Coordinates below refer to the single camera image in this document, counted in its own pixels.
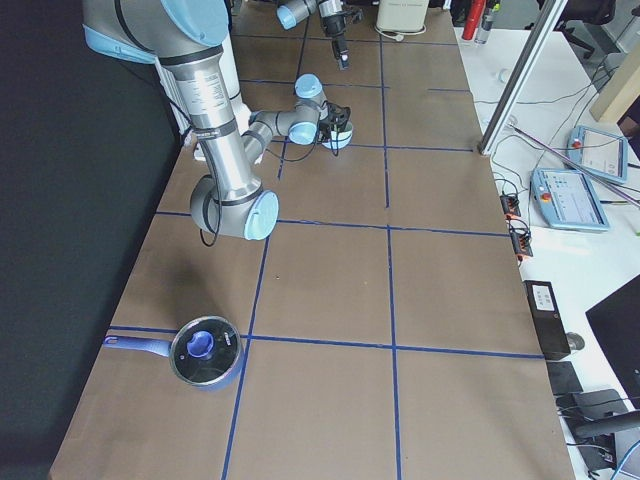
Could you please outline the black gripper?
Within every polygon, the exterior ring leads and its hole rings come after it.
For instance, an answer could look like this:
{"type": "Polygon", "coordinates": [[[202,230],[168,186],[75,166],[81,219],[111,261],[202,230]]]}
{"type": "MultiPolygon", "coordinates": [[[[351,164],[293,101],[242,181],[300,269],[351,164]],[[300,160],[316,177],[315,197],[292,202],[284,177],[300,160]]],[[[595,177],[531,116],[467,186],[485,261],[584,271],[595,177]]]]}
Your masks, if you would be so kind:
{"type": "Polygon", "coordinates": [[[333,139],[334,121],[331,115],[327,115],[318,122],[318,142],[331,142],[333,139]]]}
{"type": "Polygon", "coordinates": [[[334,58],[340,70],[349,68],[349,49],[343,36],[346,29],[343,4],[341,0],[324,0],[319,2],[321,26],[327,37],[331,37],[334,58]]]}

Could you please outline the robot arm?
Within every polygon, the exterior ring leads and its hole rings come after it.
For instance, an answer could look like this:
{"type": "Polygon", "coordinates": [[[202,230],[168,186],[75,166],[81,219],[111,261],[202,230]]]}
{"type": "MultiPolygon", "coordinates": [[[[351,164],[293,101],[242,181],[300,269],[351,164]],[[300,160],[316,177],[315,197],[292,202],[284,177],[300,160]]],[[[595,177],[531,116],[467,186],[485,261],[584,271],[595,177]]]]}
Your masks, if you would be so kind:
{"type": "Polygon", "coordinates": [[[293,110],[254,112],[242,132],[221,67],[229,35],[224,2],[85,1],[82,7],[92,50],[130,62],[160,63],[175,79],[209,168],[190,201],[199,228],[246,240],[268,237],[279,201],[253,173],[253,163],[276,136],[299,145],[336,143],[348,124],[348,110],[330,103],[319,79],[305,74],[296,80],[293,110]]]}
{"type": "Polygon", "coordinates": [[[345,32],[347,20],[354,10],[347,9],[343,2],[338,0],[291,0],[285,1],[276,9],[277,18],[285,30],[293,29],[314,13],[320,17],[324,35],[331,40],[338,68],[346,70],[350,64],[350,57],[345,32]]]}

